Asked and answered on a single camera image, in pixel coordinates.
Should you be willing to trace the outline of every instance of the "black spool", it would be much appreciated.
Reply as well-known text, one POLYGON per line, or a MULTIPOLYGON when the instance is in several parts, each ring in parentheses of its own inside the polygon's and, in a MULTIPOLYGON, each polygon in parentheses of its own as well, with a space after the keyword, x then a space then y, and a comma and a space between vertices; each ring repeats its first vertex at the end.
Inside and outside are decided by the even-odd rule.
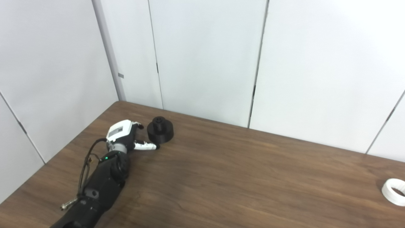
POLYGON ((153 143, 165 143, 174 136, 173 124, 162 116, 153 118, 147 127, 149 140, 153 143))

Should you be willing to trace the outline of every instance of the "white cabinet door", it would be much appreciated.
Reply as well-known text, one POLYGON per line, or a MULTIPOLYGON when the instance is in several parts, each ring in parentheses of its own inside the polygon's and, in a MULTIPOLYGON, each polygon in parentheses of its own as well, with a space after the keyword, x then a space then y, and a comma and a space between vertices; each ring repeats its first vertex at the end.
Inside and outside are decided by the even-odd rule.
POLYGON ((95 0, 123 99, 162 108, 148 0, 95 0))
POLYGON ((91 1, 0 1, 0 91, 45 161, 117 100, 91 1))
POLYGON ((365 153, 405 88, 404 10, 270 0, 250 127, 365 153))
POLYGON ((402 98, 391 118, 375 139, 368 154, 405 162, 404 98, 402 98))
POLYGON ((32 176, 44 163, 0 97, 0 203, 32 176))
POLYGON ((163 108, 247 127, 266 0, 150 0, 163 108))

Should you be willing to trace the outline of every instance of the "white ring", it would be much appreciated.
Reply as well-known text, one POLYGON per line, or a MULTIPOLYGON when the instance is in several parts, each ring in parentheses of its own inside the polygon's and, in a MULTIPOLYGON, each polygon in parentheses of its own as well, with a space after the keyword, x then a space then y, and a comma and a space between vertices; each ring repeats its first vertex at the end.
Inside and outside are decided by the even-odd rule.
POLYGON ((391 203, 398 206, 405 206, 405 196, 401 196, 400 194, 396 193, 393 188, 405 194, 405 181, 391 178, 385 182, 384 186, 381 189, 382 194, 391 203))

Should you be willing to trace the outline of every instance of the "wooden table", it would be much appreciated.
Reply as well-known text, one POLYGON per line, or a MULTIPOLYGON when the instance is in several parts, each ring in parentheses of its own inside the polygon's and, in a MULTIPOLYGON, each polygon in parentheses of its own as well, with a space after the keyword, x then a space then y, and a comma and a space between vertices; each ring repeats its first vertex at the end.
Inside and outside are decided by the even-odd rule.
MULTIPOLYGON (((75 196, 93 141, 118 121, 147 125, 159 115, 173 122, 174 138, 130 153, 130 177, 98 228, 405 227, 405 208, 380 192, 386 179, 405 178, 405 163, 126 102, 2 203, 0 227, 51 226, 75 196)), ((146 139, 146 130, 139 134, 146 139)), ((103 155, 105 145, 94 152, 103 155)))

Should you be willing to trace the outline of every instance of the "robotic arm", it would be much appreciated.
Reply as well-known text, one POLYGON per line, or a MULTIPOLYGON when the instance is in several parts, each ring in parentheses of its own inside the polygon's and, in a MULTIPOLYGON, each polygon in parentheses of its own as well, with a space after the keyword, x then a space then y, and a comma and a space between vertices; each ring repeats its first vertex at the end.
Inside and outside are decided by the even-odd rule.
POLYGON ((79 185, 77 198, 61 206, 62 210, 70 209, 50 228, 93 228, 103 213, 112 207, 128 178, 130 161, 127 152, 160 148, 159 144, 135 140, 138 128, 143 129, 143 125, 130 120, 110 127, 107 137, 99 140, 107 143, 108 153, 99 159, 84 185, 79 185))

